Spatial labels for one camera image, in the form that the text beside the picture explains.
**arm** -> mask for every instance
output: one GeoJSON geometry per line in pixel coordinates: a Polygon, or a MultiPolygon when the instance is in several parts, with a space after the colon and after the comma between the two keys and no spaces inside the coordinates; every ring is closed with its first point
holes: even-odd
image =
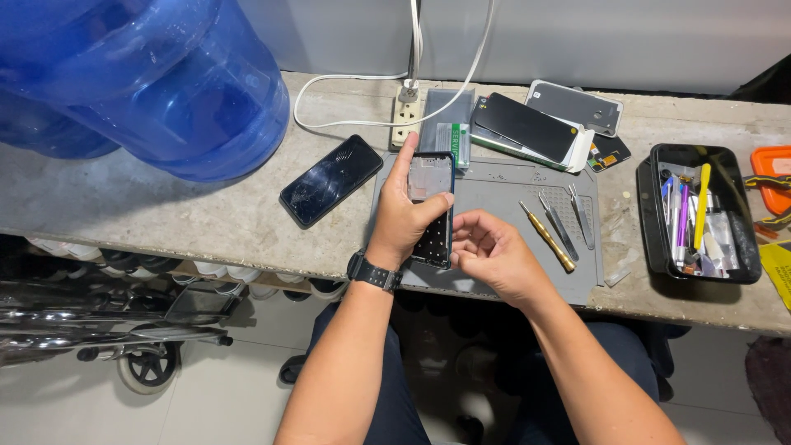
{"type": "Polygon", "coordinates": [[[453,264],[530,321],[581,444],[685,443],[563,301],[516,227],[475,210],[457,215],[453,229],[453,264]]]}
{"type": "MultiPolygon", "coordinates": [[[[387,270],[398,270],[426,227],[453,204],[449,193],[421,204],[407,198],[407,174],[417,136],[407,137],[382,186],[376,227],[365,251],[371,264],[387,270]]],[[[379,395],[392,302],[392,292],[372,284],[353,281],[349,285],[300,371],[275,445],[363,442],[379,395]]]]}

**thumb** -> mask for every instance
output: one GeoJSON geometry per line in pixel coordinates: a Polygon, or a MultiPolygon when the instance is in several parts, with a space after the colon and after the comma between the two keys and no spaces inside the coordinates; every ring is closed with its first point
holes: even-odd
{"type": "Polygon", "coordinates": [[[419,223],[423,226],[428,226],[433,220],[448,211],[453,205],[453,200],[454,196],[452,193],[438,193],[420,204],[415,204],[412,211],[419,223]]]}
{"type": "Polygon", "coordinates": [[[481,263],[485,258],[478,258],[477,255],[467,250],[456,250],[450,254],[450,259],[453,265],[458,266],[462,272],[472,278],[482,278],[484,264],[481,263]]]}

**hand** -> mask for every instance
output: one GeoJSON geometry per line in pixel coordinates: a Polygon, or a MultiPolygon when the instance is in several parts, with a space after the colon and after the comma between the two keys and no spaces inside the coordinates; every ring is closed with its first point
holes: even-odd
{"type": "Polygon", "coordinates": [[[519,230],[482,209],[456,215],[452,249],[453,267],[491,286],[511,306],[556,294],[519,230]]]}
{"type": "Polygon", "coordinates": [[[418,133],[411,131],[403,143],[388,179],[379,194],[377,224],[365,258],[373,265],[398,270],[412,254],[429,224],[453,205],[453,194],[443,192],[413,204],[407,196],[407,175],[418,133]]]}

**screwdriver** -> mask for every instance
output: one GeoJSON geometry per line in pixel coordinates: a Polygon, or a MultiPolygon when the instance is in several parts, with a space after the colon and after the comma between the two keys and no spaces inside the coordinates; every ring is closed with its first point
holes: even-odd
{"type": "Polygon", "coordinates": [[[525,206],[522,201],[519,201],[519,205],[522,206],[524,213],[528,214],[528,219],[530,219],[530,222],[533,223],[533,226],[536,228],[536,231],[538,231],[539,235],[541,235],[541,238],[544,238],[544,241],[546,241],[547,244],[552,248],[554,254],[558,256],[560,264],[563,264],[563,268],[566,270],[566,272],[573,271],[577,266],[571,261],[571,258],[569,258],[569,256],[560,249],[558,243],[554,241],[552,235],[549,233],[549,230],[547,230],[547,228],[544,227],[539,219],[528,210],[527,206],[525,206]]]}

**power strip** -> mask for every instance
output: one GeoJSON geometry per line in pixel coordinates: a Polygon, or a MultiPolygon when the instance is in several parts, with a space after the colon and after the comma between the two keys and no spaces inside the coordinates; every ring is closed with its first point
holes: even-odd
{"type": "MultiPolygon", "coordinates": [[[[395,103],[393,104],[393,123],[406,124],[407,122],[415,122],[423,117],[422,101],[420,100],[420,92],[418,91],[418,101],[416,102],[402,102],[399,101],[401,95],[401,87],[395,88],[395,103]]],[[[420,130],[420,123],[407,125],[406,127],[393,127],[390,129],[390,143],[396,149],[400,149],[410,131],[420,130]]]]}

